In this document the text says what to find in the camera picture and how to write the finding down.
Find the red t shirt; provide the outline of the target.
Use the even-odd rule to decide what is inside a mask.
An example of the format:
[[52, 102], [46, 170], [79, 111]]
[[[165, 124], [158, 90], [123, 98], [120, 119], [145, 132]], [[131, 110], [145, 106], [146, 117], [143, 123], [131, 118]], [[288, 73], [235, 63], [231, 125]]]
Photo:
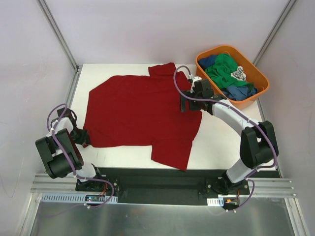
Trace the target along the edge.
[[170, 62], [147, 76], [115, 75], [89, 93], [83, 128], [95, 148], [151, 146], [151, 159], [185, 171], [200, 128], [200, 111], [181, 111], [178, 89], [189, 90]]

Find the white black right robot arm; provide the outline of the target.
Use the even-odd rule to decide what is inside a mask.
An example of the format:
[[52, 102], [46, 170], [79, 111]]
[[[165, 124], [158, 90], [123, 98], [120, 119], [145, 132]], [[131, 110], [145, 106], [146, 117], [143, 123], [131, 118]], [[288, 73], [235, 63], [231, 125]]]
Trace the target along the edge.
[[262, 165], [273, 161], [274, 167], [279, 155], [274, 127], [271, 122], [259, 122], [251, 119], [236, 108], [224, 96], [215, 95], [210, 81], [190, 76], [190, 90], [180, 91], [181, 110], [204, 110], [229, 125], [241, 138], [240, 158], [223, 175], [222, 190], [233, 194], [239, 188], [239, 182], [248, 178]]

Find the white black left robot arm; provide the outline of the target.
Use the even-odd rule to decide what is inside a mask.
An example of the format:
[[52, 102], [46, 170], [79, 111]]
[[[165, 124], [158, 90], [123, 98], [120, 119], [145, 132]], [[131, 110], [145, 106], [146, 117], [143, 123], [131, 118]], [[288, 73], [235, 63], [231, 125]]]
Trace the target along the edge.
[[46, 120], [49, 133], [35, 141], [35, 146], [50, 178], [64, 178], [68, 174], [80, 182], [86, 182], [93, 191], [104, 186], [99, 169], [85, 163], [77, 145], [91, 144], [86, 129], [77, 127], [77, 115], [66, 104], [56, 106]]

